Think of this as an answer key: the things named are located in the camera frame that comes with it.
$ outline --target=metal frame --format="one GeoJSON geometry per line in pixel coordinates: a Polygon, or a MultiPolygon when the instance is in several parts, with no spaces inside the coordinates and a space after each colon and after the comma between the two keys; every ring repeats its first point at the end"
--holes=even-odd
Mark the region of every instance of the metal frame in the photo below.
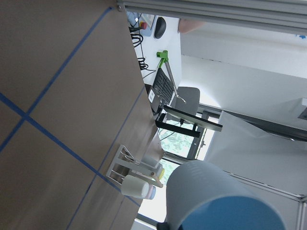
{"type": "Polygon", "coordinates": [[[305,35],[304,0],[118,0],[130,12],[305,35]]]}
{"type": "Polygon", "coordinates": [[[280,124],[273,123],[270,121],[265,121],[265,120],[261,120],[261,119],[254,118],[251,116],[237,114],[231,111],[222,110],[219,108],[214,108],[214,107],[202,105],[202,104],[200,104],[198,111],[209,113],[209,116],[213,116],[216,118],[219,118],[221,112],[225,111],[233,116],[241,118],[242,120],[258,128],[261,128],[262,130],[266,132],[273,133],[273,134],[283,136],[286,138],[290,138],[290,139],[294,139],[294,140],[307,141],[307,131],[306,130],[284,126],[284,125],[280,125],[280,124]]]}
{"type": "Polygon", "coordinates": [[[115,174],[119,176],[122,180],[125,178],[124,175],[114,170],[116,165],[128,168],[129,175],[138,177],[157,187],[160,188],[163,187],[163,184],[160,182],[158,178],[159,176],[158,167],[153,167],[142,161],[134,159],[134,157],[130,154],[130,152],[127,150],[127,148],[124,145],[120,145],[106,173],[106,176],[108,178],[121,185],[120,182],[118,182],[111,176],[111,174],[115,174]]]}

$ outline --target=table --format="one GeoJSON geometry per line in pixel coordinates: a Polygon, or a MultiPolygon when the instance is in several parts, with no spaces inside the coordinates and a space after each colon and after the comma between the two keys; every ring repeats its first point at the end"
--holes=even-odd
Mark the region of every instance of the table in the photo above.
{"type": "Polygon", "coordinates": [[[163,151],[125,13],[115,0],[3,9],[0,229],[130,230],[142,200],[104,173],[120,144],[138,160],[163,151]]]}

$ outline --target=white panel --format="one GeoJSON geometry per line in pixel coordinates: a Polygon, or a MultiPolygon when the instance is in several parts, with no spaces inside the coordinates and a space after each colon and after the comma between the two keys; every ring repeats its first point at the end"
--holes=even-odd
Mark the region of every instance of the white panel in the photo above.
{"type": "Polygon", "coordinates": [[[306,142],[274,136],[222,113],[205,160],[225,171],[294,194],[307,194],[306,142]]]}
{"type": "Polygon", "coordinates": [[[295,34],[207,23],[181,35],[183,55],[306,78],[307,39],[295,34]]]}
{"type": "Polygon", "coordinates": [[[297,118],[307,79],[182,56],[180,86],[199,88],[202,104],[307,130],[297,118]]]}

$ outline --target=person's arm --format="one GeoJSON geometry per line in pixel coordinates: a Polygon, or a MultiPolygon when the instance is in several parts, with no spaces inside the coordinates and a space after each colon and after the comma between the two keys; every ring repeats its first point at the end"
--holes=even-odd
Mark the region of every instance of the person's arm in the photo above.
{"type": "Polygon", "coordinates": [[[180,19],[179,25],[178,25],[178,32],[182,34],[186,34],[188,32],[191,32],[193,30],[196,30],[197,28],[204,25],[206,22],[203,21],[194,21],[194,20],[188,20],[188,19],[180,19]]]}

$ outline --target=white container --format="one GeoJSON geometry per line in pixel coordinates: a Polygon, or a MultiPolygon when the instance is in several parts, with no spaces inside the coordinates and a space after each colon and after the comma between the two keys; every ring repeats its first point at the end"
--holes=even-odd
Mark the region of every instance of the white container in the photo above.
{"type": "Polygon", "coordinates": [[[121,184],[121,193],[125,196],[144,199],[149,192],[149,184],[137,177],[127,175],[121,184]]]}

